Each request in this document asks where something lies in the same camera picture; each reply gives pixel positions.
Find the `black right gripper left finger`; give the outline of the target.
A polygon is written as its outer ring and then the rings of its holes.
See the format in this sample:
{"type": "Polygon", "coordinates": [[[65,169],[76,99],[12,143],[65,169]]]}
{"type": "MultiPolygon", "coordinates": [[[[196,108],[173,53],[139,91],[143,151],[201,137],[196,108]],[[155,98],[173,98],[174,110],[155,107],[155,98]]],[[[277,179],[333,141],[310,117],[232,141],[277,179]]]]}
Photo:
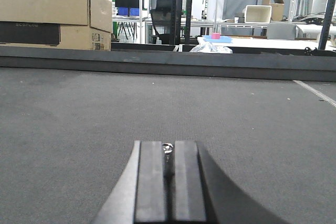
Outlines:
{"type": "Polygon", "coordinates": [[[135,141],[128,163],[92,223],[166,223],[160,141],[135,141]]]}

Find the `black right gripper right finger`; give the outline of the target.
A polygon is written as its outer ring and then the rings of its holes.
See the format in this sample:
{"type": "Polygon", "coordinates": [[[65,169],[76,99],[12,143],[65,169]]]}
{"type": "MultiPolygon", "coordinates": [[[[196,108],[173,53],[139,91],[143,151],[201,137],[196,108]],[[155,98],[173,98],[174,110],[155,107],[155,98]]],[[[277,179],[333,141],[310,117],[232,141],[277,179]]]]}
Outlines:
{"type": "Polygon", "coordinates": [[[239,188],[201,144],[176,141],[173,223],[285,223],[239,188]]]}

